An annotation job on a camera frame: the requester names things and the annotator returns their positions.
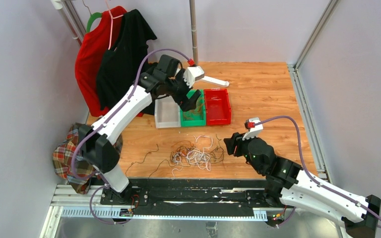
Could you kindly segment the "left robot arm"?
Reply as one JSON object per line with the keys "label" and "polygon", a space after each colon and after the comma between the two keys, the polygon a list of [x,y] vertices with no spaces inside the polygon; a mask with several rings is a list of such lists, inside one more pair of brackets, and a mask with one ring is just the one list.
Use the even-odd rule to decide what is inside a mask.
{"label": "left robot arm", "polygon": [[91,126],[83,125],[78,130],[79,143],[76,153],[91,164],[112,189],[113,198],[120,205],[128,204],[132,191],[127,188],[129,179],[118,162],[120,154],[115,144],[127,125],[147,106],[162,97],[171,97],[182,111],[196,108],[201,92],[188,92],[196,81],[204,78],[204,71],[195,64],[181,67],[180,60],[162,55],[157,65],[143,72],[138,70],[134,84],[125,96],[110,111]]}

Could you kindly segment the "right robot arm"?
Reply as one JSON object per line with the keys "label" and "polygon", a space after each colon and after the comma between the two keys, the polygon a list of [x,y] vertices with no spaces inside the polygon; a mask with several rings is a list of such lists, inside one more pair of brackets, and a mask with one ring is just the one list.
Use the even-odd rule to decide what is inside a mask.
{"label": "right robot arm", "polygon": [[273,147],[258,137],[245,139],[236,132],[224,143],[229,155],[244,157],[266,178],[262,196],[267,205],[287,205],[314,213],[344,228],[353,238],[376,236],[376,215],[381,206],[377,196],[361,196],[334,186],[300,164],[276,155]]}

